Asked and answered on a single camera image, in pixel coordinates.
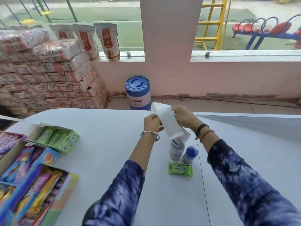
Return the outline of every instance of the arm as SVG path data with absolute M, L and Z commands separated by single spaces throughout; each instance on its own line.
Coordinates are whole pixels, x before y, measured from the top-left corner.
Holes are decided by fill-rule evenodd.
M 203 124 L 186 107 L 172 108 L 180 125 L 194 132 Z M 240 219 L 250 225 L 301 225 L 295 206 L 253 170 L 243 158 L 208 127 L 199 133 L 207 161 L 228 193 Z
M 144 120 L 144 130 L 158 132 L 160 120 L 150 115 Z M 133 225 L 137 205 L 145 180 L 145 171 L 156 135 L 145 133 L 138 141 L 108 190 L 87 210 L 82 226 Z

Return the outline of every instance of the blue barrel lid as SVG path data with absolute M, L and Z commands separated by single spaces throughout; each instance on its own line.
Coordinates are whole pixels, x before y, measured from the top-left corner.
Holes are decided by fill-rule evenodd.
M 194 146 L 189 146 L 187 149 L 186 149 L 186 155 L 193 159 L 195 158 L 197 155 L 198 155 L 198 150 L 194 147 Z
M 126 81 L 126 93 L 132 97 L 141 97 L 151 90 L 149 80 L 142 76 L 131 77 Z

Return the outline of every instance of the blue barrel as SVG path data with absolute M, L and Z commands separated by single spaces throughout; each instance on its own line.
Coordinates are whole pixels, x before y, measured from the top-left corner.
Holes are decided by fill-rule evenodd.
M 135 76 L 127 80 L 126 95 L 131 110 L 151 109 L 151 87 L 147 78 Z

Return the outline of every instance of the tie-dye sleeve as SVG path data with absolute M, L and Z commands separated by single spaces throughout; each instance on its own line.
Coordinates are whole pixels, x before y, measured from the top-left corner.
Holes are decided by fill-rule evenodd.
M 144 170 L 126 161 L 101 199 L 87 210 L 82 226 L 133 225 L 144 180 Z
M 301 225 L 301 212 L 223 140 L 207 158 L 245 226 Z

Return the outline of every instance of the green pole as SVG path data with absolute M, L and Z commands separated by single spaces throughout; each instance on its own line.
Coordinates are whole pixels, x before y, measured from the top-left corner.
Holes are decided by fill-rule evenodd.
M 75 15 L 75 13 L 74 13 L 74 11 L 73 11 L 73 8 L 72 8 L 72 6 L 71 6 L 71 4 L 70 4 L 70 1 L 69 1 L 69 0 L 66 0 L 66 2 L 67 2 L 67 4 L 68 4 L 68 6 L 69 6 L 69 9 L 70 9 L 70 11 L 71 11 L 71 13 L 72 13 L 72 16 L 73 16 L 75 22 L 78 22 L 78 20 L 77 20 L 77 18 L 76 18 L 76 15 Z
M 39 7 L 41 8 L 41 10 L 42 10 L 43 12 L 45 12 L 45 9 L 44 9 L 42 3 L 40 2 L 40 0 L 36 0 L 36 1 L 37 1 L 37 3 L 39 4 Z M 48 16 L 48 15 L 45 15 L 45 17 L 47 18 L 48 22 L 51 23 L 51 19 L 49 18 L 49 16 Z

